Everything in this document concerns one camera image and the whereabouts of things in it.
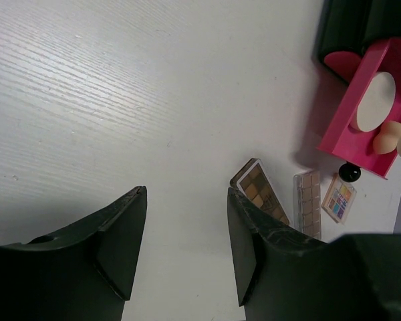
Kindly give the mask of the black drawer organizer case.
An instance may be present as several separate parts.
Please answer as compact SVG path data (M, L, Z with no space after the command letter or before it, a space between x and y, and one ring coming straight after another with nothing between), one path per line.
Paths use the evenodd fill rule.
M314 52L341 79L325 66L327 54L352 51L363 58L372 43L392 37L401 37L401 1L324 1Z

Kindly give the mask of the small colourful eyeshadow palette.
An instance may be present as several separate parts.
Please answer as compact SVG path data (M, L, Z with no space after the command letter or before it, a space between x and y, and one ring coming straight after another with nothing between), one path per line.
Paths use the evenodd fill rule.
M336 222L344 224L350 212L357 191L338 174L333 176L322 201L321 208Z

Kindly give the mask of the pink bottom drawer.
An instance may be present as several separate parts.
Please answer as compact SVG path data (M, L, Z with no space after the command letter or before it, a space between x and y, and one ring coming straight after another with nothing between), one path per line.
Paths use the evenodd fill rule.
M327 54L323 62L326 67L337 74L342 80L350 83L362 58L352 51L335 51Z

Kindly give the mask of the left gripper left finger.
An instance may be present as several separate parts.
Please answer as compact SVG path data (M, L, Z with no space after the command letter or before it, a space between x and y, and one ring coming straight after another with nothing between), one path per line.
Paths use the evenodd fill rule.
M57 231L0 246L0 320L120 320L146 210L138 186Z

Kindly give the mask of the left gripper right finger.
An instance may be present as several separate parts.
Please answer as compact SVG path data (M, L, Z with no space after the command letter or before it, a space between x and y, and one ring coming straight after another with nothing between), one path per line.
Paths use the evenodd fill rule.
M401 234L324 243L229 189L238 302L248 320L401 320Z

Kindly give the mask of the brown eyeshadow palette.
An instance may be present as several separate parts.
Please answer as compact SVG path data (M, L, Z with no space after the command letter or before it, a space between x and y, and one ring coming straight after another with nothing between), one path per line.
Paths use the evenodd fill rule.
M251 158L230 180L254 205L278 221L291 225L259 158Z

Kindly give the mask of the round white powder puff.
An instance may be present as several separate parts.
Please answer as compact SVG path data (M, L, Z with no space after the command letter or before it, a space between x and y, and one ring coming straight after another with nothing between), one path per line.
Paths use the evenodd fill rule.
M360 132L370 132L388 117L396 96L394 77L388 72L377 72L365 91L350 126Z

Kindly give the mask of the pink drawer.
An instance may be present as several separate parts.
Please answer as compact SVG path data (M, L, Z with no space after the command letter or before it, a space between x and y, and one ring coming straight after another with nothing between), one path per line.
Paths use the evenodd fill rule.
M352 51L335 51L327 54L323 62L326 67L337 74L342 80L350 83L362 58Z
M401 38L368 48L318 149L385 177L397 152L378 154L373 140L387 121L401 123Z

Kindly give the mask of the clear nude eyeshadow palette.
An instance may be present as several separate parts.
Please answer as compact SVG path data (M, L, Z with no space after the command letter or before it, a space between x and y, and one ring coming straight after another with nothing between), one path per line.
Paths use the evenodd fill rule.
M321 239L321 191L319 171L294 176L294 218L298 231Z

